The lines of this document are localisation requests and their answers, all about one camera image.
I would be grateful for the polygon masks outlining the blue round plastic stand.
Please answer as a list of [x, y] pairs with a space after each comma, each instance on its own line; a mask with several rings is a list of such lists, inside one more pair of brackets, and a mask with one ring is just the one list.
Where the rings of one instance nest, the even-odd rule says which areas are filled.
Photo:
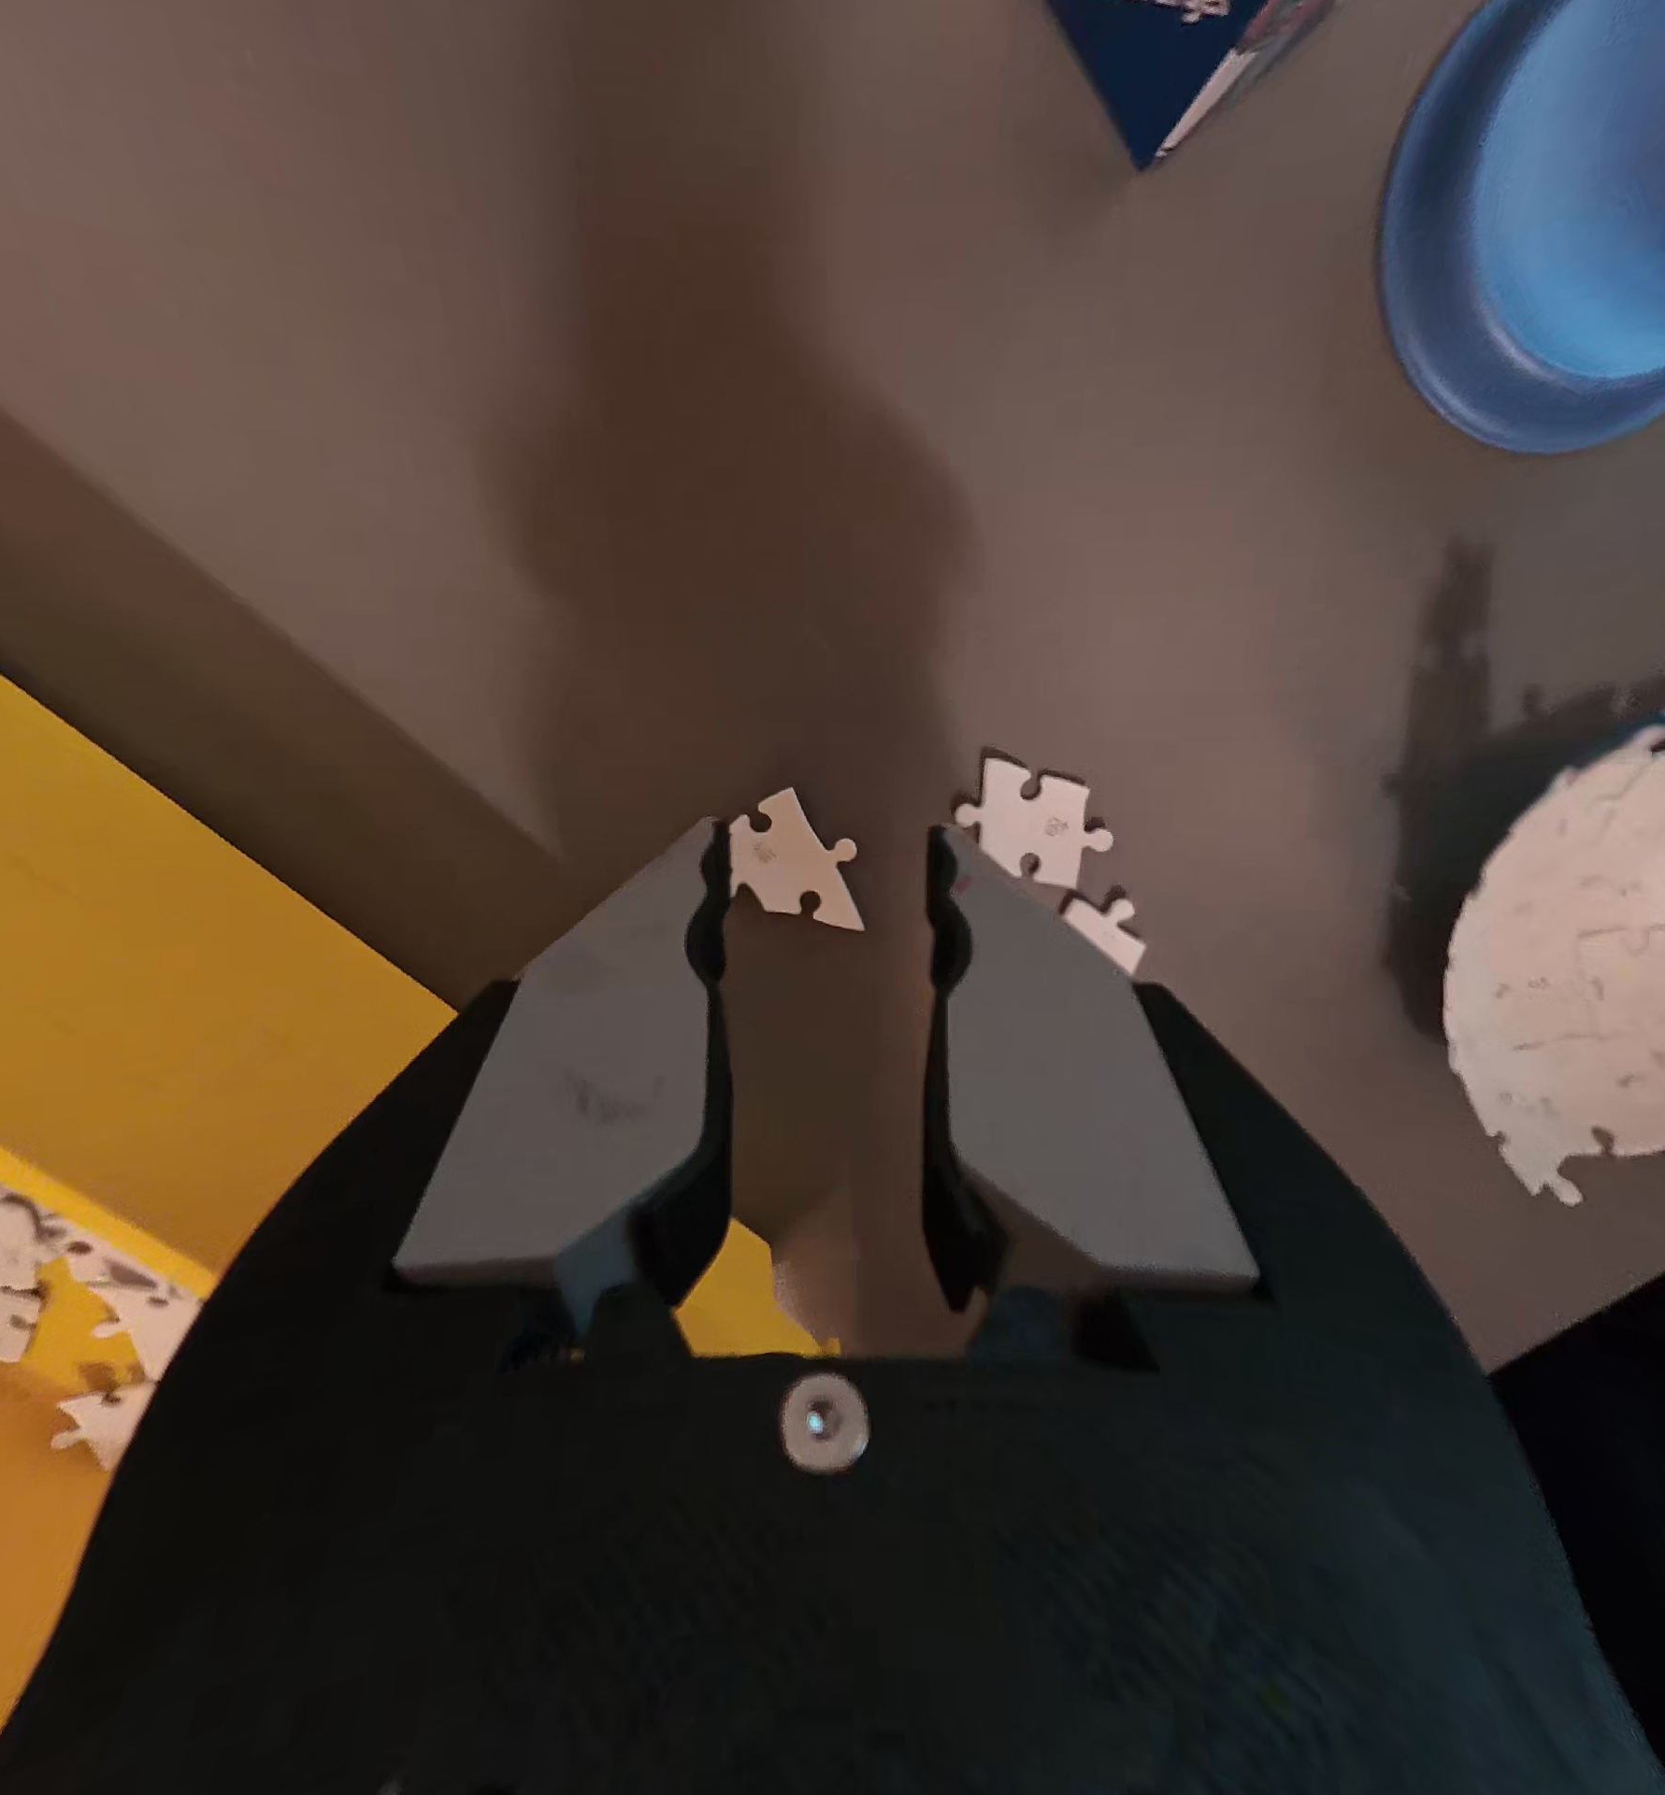
[[1380, 311], [1467, 440], [1565, 459], [1665, 416], [1665, 0], [1484, 3], [1385, 182]]

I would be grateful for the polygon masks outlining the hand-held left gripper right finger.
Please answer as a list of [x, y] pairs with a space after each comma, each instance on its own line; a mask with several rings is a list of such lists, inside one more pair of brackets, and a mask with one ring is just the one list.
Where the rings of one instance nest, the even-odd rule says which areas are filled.
[[1245, 1296], [1255, 1252], [1125, 976], [975, 839], [928, 834], [921, 1243], [937, 1296]]

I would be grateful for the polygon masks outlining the printed cardboard puzzle box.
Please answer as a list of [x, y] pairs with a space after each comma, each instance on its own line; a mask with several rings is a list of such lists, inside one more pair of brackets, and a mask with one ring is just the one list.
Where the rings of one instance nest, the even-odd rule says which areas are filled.
[[1336, 0], [1047, 0], [1135, 170], [1267, 83]]

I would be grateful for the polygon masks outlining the yellow plastic bin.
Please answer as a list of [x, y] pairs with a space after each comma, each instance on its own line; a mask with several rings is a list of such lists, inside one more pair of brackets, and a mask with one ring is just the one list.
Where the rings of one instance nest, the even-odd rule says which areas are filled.
[[523, 1792], [442, 1768], [418, 1446], [554, 1291], [396, 1249], [500, 1028], [0, 676], [0, 1179], [201, 1286], [116, 1471], [0, 1370], [0, 1792]]

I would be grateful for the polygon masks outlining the single pointed white puzzle piece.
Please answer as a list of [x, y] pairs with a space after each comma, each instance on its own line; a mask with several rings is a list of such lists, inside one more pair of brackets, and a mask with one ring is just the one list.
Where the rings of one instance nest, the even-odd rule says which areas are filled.
[[735, 890], [750, 890], [767, 915], [808, 915], [813, 924], [859, 933], [864, 917], [848, 886], [857, 841], [821, 841], [794, 785], [767, 796], [730, 824]]

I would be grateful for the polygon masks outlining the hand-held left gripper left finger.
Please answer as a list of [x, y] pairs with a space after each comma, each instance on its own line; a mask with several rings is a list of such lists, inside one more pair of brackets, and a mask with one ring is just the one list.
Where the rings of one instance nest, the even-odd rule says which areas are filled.
[[735, 1224], [730, 899], [730, 824], [698, 821], [518, 972], [398, 1279], [687, 1305]]

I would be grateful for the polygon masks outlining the white assembled puzzle ball section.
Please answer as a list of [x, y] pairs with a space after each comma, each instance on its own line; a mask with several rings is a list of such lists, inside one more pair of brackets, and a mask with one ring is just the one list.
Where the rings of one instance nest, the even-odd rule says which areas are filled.
[[1449, 1071], [1523, 1192], [1665, 1152], [1665, 708], [1565, 769], [1487, 851], [1440, 983]]

